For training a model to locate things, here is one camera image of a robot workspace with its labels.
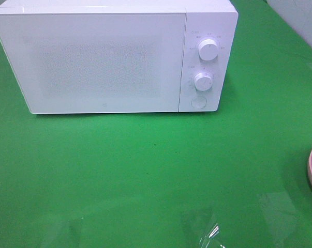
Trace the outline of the white microwave door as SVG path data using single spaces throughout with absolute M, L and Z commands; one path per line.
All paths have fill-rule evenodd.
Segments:
M 33 114 L 176 112 L 184 13 L 0 14 Z

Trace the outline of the lower white round knob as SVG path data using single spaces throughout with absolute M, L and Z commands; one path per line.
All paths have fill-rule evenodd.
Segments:
M 198 91 L 207 91 L 213 86 L 213 78 L 208 73 L 198 73 L 194 77 L 194 85 Z

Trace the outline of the white microwave oven body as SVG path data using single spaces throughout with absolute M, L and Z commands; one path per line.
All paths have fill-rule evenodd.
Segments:
M 0 5 L 0 14 L 139 13 L 185 14 L 179 109 L 176 112 L 216 111 L 239 17 L 230 1 L 5 1 Z M 199 57 L 198 45 L 205 39 L 218 43 L 218 55 L 211 61 Z M 198 73 L 212 76 L 211 89 L 196 90 L 194 77 Z M 191 106 L 191 100 L 197 96 L 207 99 L 205 108 Z

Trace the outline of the round door release button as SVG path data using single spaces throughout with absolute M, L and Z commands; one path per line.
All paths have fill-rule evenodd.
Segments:
M 203 96 L 197 96 L 191 100 L 191 106 L 195 109 L 203 109 L 207 104 L 207 99 Z

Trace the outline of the upper white round knob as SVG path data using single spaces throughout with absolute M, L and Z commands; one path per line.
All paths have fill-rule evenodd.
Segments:
M 202 40 L 198 45 L 199 57 L 204 61 L 211 61 L 218 55 L 218 43 L 214 39 Z

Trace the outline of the clear plastic film piece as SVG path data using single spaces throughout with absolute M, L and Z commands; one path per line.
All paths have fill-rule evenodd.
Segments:
M 201 236 L 198 247 L 199 248 L 211 248 L 211 247 L 226 247 L 219 239 L 219 225 L 218 223 L 212 224 L 210 228 Z

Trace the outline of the white round knob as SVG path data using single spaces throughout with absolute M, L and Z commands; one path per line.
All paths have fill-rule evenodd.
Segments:
M 204 61 L 211 61 L 218 55 L 218 43 L 214 39 L 202 40 L 198 45 L 199 57 Z
M 207 91 L 213 86 L 213 78 L 208 73 L 198 73 L 194 77 L 194 85 L 198 91 Z

